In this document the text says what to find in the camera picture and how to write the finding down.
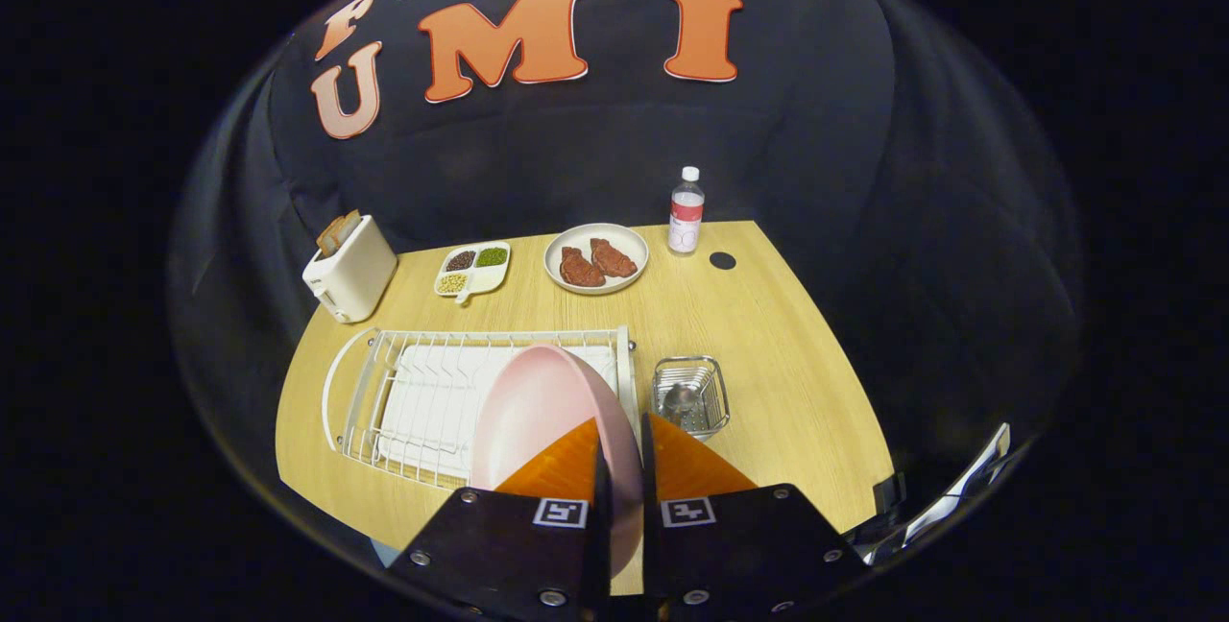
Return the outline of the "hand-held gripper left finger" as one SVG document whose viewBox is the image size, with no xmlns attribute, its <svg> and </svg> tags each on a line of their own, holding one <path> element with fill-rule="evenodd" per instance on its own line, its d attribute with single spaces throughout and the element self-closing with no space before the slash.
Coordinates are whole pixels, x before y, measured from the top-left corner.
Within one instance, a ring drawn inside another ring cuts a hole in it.
<svg viewBox="0 0 1229 622">
<path fill-rule="evenodd" d="M 454 490 L 388 575 L 456 620 L 610 621 L 610 465 L 595 419 L 567 440 L 589 471 L 587 499 Z"/>
</svg>

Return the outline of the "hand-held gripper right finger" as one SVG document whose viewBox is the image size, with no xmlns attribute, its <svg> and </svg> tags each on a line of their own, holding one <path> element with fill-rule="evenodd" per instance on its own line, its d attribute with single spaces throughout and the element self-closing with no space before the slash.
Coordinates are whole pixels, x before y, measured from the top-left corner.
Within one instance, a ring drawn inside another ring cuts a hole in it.
<svg viewBox="0 0 1229 622">
<path fill-rule="evenodd" d="M 640 422 L 642 621 L 803 621 L 873 578 L 796 486 L 664 498 L 678 460 Z"/>
</svg>

